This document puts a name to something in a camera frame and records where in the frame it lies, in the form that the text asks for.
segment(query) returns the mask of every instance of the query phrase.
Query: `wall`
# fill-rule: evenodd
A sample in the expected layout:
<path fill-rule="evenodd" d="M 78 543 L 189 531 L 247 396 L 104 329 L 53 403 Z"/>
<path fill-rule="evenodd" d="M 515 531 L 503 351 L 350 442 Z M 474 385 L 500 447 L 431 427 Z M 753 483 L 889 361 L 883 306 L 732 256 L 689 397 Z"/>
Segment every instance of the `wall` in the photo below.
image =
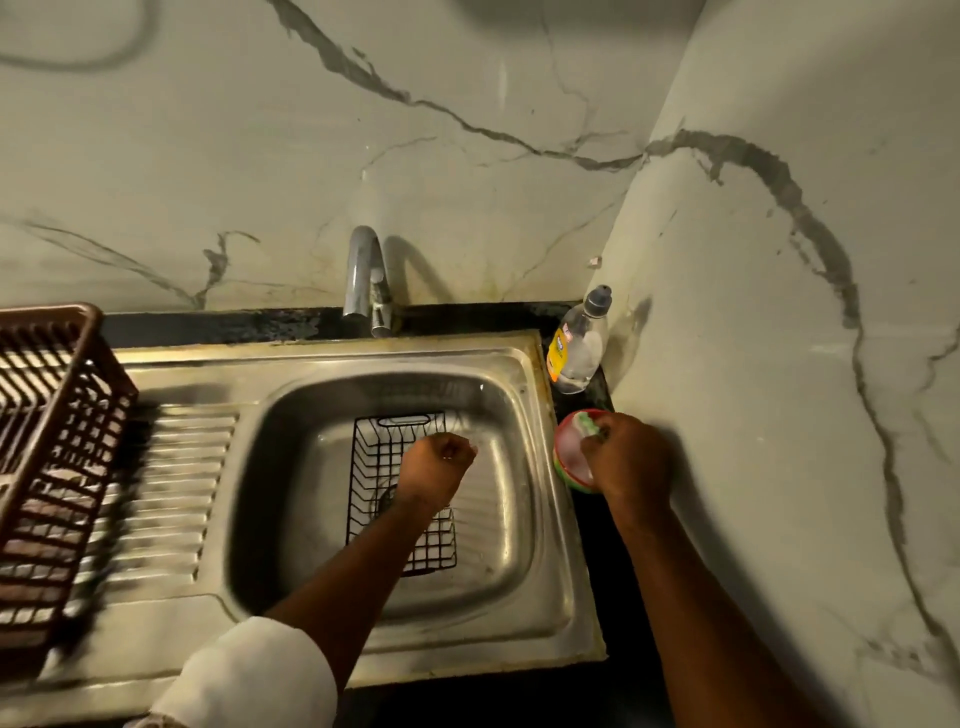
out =
<path fill-rule="evenodd" d="M 575 298 L 702 4 L 6 0 L 0 305 Z"/>
<path fill-rule="evenodd" d="M 958 37 L 949 0 L 710 0 L 596 275 L 711 566 L 876 728 L 960 723 Z"/>

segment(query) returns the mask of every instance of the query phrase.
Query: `countertop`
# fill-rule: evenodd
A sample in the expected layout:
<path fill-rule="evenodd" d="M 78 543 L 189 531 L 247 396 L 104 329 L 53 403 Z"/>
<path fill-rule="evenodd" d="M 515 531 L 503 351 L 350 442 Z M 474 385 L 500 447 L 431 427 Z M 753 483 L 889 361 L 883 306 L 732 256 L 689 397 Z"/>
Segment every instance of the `countertop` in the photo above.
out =
<path fill-rule="evenodd" d="M 548 342 L 571 302 L 413 306 L 400 335 L 475 333 L 535 328 Z M 104 335 L 115 348 L 349 339 L 364 335 L 339 308 L 225 313 L 108 315 Z M 602 370 L 579 395 L 555 394 L 557 419 L 583 407 L 612 409 Z M 504 719 L 596 726 L 672 725 L 660 658 L 625 547 L 606 502 L 574 492 L 597 616 L 610 657 L 602 663 L 429 680 L 348 691 L 338 725 L 416 724 L 449 716 L 451 725 Z"/>

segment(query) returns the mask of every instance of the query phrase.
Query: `person's right arm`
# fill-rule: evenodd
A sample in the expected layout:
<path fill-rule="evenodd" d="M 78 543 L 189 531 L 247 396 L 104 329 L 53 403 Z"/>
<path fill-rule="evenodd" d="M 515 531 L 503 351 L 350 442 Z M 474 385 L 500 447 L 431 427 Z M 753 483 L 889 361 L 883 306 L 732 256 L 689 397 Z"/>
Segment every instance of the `person's right arm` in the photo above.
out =
<path fill-rule="evenodd" d="M 677 725 L 826 727 L 687 538 L 663 436 L 629 415 L 594 420 L 605 435 L 583 452 L 634 563 Z"/>

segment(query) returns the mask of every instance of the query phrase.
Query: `dish soap bottle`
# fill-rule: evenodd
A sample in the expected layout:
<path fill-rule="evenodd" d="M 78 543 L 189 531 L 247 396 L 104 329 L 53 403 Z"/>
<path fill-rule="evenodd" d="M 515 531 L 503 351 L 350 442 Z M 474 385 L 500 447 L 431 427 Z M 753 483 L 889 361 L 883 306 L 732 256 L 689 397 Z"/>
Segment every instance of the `dish soap bottle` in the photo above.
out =
<path fill-rule="evenodd" d="M 600 366 L 607 347 L 607 311 L 612 301 L 610 287 L 598 285 L 560 322 L 546 353 L 546 371 L 561 394 L 583 392 Z"/>

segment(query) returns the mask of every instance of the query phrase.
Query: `hand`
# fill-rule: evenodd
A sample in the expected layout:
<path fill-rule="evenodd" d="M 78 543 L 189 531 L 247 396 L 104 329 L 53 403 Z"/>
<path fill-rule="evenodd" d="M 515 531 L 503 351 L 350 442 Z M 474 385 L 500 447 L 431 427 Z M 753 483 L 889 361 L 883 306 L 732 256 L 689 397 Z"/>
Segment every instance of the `hand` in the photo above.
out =
<path fill-rule="evenodd" d="M 603 434 L 584 438 L 580 450 L 593 483 L 616 516 L 654 518 L 670 510 L 670 446 L 658 430 L 636 417 L 605 412 L 593 420 Z"/>
<path fill-rule="evenodd" d="M 433 518 L 450 504 L 476 454 L 470 440 L 450 432 L 419 439 L 400 461 L 396 498 L 423 505 Z"/>

